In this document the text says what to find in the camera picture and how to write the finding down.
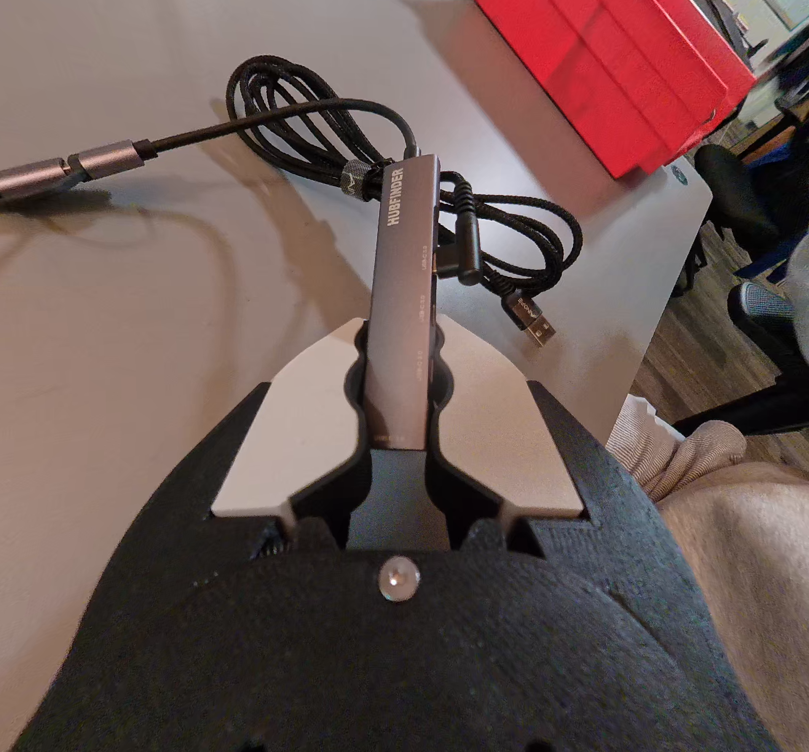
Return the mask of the grey USB adapter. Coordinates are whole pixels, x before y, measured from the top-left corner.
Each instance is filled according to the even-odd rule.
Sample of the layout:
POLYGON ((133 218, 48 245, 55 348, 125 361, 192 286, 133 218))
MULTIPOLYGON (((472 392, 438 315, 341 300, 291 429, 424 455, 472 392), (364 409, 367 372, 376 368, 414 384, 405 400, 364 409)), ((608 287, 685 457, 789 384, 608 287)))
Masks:
POLYGON ((56 157, 1 171, 1 201, 16 202, 59 194, 89 179, 81 166, 56 157))

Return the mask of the black office chair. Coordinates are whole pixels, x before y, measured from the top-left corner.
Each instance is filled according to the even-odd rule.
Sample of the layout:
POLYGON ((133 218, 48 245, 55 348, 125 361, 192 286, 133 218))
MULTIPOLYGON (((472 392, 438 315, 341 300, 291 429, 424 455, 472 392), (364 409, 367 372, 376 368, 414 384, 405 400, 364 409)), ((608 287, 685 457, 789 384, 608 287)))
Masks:
POLYGON ((808 364, 794 329, 794 308, 765 287, 746 280, 728 295, 733 324, 776 366, 773 385, 674 424, 685 436, 709 421, 733 425, 743 435, 800 432, 808 427, 808 364))
POLYGON ((707 219, 729 230, 751 261, 800 243, 808 223, 807 145, 790 145, 776 161, 747 166, 729 149, 704 144, 695 169, 712 191, 707 219))

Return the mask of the red plastic bin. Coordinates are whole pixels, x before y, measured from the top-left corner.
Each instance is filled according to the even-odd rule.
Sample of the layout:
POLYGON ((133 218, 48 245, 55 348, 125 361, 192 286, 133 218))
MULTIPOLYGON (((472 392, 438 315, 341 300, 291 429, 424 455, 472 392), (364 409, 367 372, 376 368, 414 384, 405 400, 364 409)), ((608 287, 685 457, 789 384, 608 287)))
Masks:
POLYGON ((694 0, 475 2, 615 179, 682 157, 756 82, 694 0))

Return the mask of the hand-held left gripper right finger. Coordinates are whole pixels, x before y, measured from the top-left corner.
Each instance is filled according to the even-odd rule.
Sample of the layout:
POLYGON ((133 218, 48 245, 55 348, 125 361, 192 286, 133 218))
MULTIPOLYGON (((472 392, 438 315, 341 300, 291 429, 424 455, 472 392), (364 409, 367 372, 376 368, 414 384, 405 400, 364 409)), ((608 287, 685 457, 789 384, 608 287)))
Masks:
POLYGON ((489 342, 440 314, 450 376, 437 405, 437 459, 482 495, 472 520, 575 519, 584 503, 522 372, 489 342))

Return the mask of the grey USB hub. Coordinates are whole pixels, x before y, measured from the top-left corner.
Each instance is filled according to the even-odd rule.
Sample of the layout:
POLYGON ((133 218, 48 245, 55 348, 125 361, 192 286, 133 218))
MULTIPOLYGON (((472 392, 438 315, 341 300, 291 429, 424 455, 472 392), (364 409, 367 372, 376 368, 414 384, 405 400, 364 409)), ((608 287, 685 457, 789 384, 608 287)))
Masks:
POLYGON ((444 518, 424 480, 439 190, 440 160, 434 154, 383 171, 362 398, 373 487, 352 518, 354 549, 411 555, 449 548, 444 518))

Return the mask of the black hub cable grey plug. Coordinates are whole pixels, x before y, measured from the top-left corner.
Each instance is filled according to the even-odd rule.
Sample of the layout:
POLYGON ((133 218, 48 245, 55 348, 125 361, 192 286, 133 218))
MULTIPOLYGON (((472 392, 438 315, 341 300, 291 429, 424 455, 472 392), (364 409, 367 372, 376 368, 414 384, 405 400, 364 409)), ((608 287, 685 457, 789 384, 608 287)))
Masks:
POLYGON ((247 131, 257 127, 269 127, 271 123, 279 123, 292 118, 304 119, 318 113, 322 118, 327 112, 359 111, 371 113, 391 122, 401 134, 406 158, 415 157, 419 154, 416 137, 410 125, 396 111, 378 102, 359 98, 331 97, 306 103, 294 103, 260 113, 253 113, 238 120, 228 120, 214 126, 202 127, 164 137, 157 140, 144 140, 138 143, 132 142, 138 160, 146 161, 156 158, 162 153, 177 151, 197 143, 227 137, 231 134, 247 131))

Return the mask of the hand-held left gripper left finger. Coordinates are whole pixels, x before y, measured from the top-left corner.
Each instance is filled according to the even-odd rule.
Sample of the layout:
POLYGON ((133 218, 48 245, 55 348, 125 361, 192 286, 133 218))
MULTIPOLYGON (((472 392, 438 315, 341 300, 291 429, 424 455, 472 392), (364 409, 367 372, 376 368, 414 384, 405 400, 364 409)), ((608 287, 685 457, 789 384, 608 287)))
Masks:
POLYGON ((287 535, 317 517, 334 537, 348 537, 371 483, 359 402, 365 325, 350 320, 275 375, 211 506, 215 517, 277 518, 287 535))

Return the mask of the light grey desk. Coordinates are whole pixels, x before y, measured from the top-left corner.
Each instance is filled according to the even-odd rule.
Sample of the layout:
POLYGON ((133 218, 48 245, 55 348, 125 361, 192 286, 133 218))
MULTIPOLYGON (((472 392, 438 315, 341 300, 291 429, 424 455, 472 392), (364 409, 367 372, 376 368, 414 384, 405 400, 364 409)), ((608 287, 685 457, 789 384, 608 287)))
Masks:
MULTIPOLYGON (((613 181, 473 0, 2 0, 2 169, 225 115, 270 53, 383 103, 478 192, 557 201, 584 250, 545 348, 455 281, 440 312, 605 441, 711 192, 685 160, 613 181)), ((32 214, 2 212, 2 750, 58 672, 117 543, 248 394, 366 317, 377 205, 237 137, 32 214)))

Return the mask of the person's beige sweatshirt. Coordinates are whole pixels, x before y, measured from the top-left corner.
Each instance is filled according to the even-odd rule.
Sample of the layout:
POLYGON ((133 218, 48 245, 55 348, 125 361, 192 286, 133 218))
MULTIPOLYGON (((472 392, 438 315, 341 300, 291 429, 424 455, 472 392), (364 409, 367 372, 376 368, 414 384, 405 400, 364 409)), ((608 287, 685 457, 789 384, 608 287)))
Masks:
POLYGON ((782 750, 807 751, 807 476, 747 460, 729 422, 684 436, 634 395, 606 447, 657 505, 763 724, 782 750))

